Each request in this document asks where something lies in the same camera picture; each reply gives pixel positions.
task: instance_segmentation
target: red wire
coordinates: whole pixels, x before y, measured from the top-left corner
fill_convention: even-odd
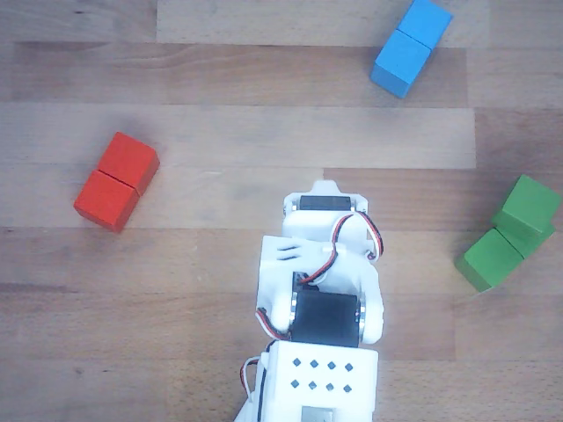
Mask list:
[[[250,362],[248,362],[248,366],[250,367],[251,365],[258,365],[258,359],[253,359]],[[243,366],[240,367],[240,383],[243,384],[243,387],[246,388],[245,386],[245,378],[243,377],[243,371],[245,370],[245,364],[243,363]]]
[[[256,309],[256,313],[258,314],[258,316],[260,317],[260,320],[262,321],[262,323],[264,324],[264,326],[267,328],[267,330],[269,331],[269,333],[274,337],[274,338],[278,338],[279,340],[288,340],[289,336],[286,336],[285,334],[282,334],[281,332],[277,331],[273,326],[272,323],[270,322],[270,318],[267,317],[266,315],[266,310],[263,308],[258,308]]]
[[[379,256],[381,257],[384,254],[384,240],[381,238],[381,233],[377,229],[376,225],[371,221],[369,216],[364,213],[363,211],[358,211],[358,214],[363,217],[366,223],[371,227],[373,232],[376,234],[377,245],[379,246]]]
[[[353,216],[352,214],[345,215],[336,224],[336,227],[334,228],[333,239],[332,239],[333,251],[331,252],[331,256],[328,259],[328,261],[326,261],[325,264],[321,266],[315,273],[311,274],[308,277],[305,277],[304,279],[299,280],[299,284],[310,283],[311,281],[315,280],[317,277],[322,275],[324,272],[328,271],[328,269],[334,264],[336,257],[338,257],[338,252],[336,251],[336,243],[338,242],[338,236],[340,234],[340,230],[342,229],[344,222],[346,222],[346,220],[352,216]]]

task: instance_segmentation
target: blue block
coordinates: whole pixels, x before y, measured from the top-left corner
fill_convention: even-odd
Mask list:
[[[414,0],[397,29],[433,50],[452,19],[451,13],[429,0]]]
[[[371,72],[371,80],[404,98],[430,56],[430,48],[400,31],[387,40]]]

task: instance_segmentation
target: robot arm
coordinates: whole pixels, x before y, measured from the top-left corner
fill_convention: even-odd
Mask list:
[[[282,236],[264,236],[260,256],[257,317],[274,341],[236,422],[371,421],[378,355],[358,345],[383,332],[383,241],[367,211],[333,181],[286,197]]]

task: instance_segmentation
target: cable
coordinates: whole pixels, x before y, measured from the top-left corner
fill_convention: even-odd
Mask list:
[[[246,369],[249,365],[258,365],[258,360],[260,359],[259,356],[253,356],[248,358],[246,362],[240,367],[240,382],[243,384],[245,388],[246,395],[248,396],[248,400],[252,401],[252,396],[250,395],[250,387],[248,386],[248,379],[246,378]]]
[[[330,258],[315,273],[305,277],[304,279],[299,280],[299,284],[307,284],[310,283],[311,281],[314,281],[321,275],[325,274],[331,268],[331,266],[333,266],[334,262],[336,261],[336,258],[338,257],[338,252],[336,251],[336,243],[338,242],[340,230],[342,229],[342,226],[344,225],[346,220],[352,216],[353,214],[344,215],[337,221],[337,223],[333,228],[333,235],[332,235],[333,251],[331,252]]]
[[[274,340],[289,340],[289,335],[284,334],[274,328],[272,322],[270,321],[270,318],[268,318],[268,316],[266,315],[266,310],[264,308],[256,309],[254,315],[256,316],[256,318],[260,322],[260,325],[262,326],[262,329],[264,329],[268,336],[270,336]]]
[[[379,230],[377,229],[377,226],[375,223],[373,223],[373,221],[371,220],[371,218],[369,218],[369,215],[367,215],[366,213],[364,213],[363,211],[358,211],[357,214],[359,214],[364,220],[365,222],[368,224],[368,232],[371,235],[371,238],[374,241],[374,245],[376,246],[376,253],[375,254],[368,254],[368,259],[370,261],[377,261],[379,259],[379,257],[381,257],[384,254],[384,240],[381,237],[381,233],[379,233]]]

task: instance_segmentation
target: wood grain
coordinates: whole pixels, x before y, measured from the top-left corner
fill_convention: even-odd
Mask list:
[[[477,109],[477,166],[488,170],[563,171],[561,110]]]
[[[161,0],[160,42],[370,47],[382,46],[411,2],[401,0]],[[489,2],[438,1],[456,16],[445,47],[487,47]]]
[[[377,420],[554,422],[562,385],[561,362],[382,361]]]
[[[4,229],[0,292],[255,293],[262,232]],[[221,265],[209,263],[219,258]]]
[[[168,361],[168,420],[235,420],[246,400],[245,390],[238,379],[238,370],[243,363],[243,360],[234,359]],[[249,367],[251,386],[254,374]]]
[[[471,49],[467,52],[469,104],[561,108],[562,66],[563,55],[559,49]]]
[[[380,360],[454,360],[453,296],[384,295]]]
[[[563,295],[482,294],[455,305],[460,360],[558,360]]]
[[[11,41],[151,41],[157,0],[3,0],[0,37]]]
[[[356,190],[370,200],[370,213],[386,230],[485,231],[519,177],[516,171],[418,171],[327,169],[342,192]],[[530,176],[558,192],[557,173]],[[554,224],[560,227],[563,215]]]
[[[21,103],[0,104],[0,126],[5,163],[95,165],[123,131],[163,166],[475,167],[467,109]]]
[[[438,48],[407,100],[369,80],[378,48],[23,43],[16,101],[466,107],[465,50]]]
[[[0,226],[94,227],[72,207],[88,165],[0,165]],[[279,230],[287,186],[306,191],[320,169],[162,167],[130,228]]]
[[[0,360],[0,420],[166,418],[165,367],[130,360]]]
[[[385,312],[394,316],[393,330],[376,346],[381,358],[454,359],[451,300],[449,295],[426,301],[387,295]],[[1,293],[0,336],[6,341],[0,344],[0,360],[244,361],[269,342],[254,317],[255,301],[255,292]],[[417,346],[407,338],[416,338]]]
[[[563,4],[557,0],[490,0],[492,47],[562,48]]]
[[[0,101],[11,97],[11,65],[13,64],[13,45],[0,41]]]
[[[385,241],[374,418],[560,422],[563,214],[494,290],[453,260],[520,174],[563,193],[563,4],[435,1],[398,99],[410,0],[0,0],[0,422],[232,422],[260,240],[320,178]],[[118,236],[72,208],[116,131],[161,158]]]

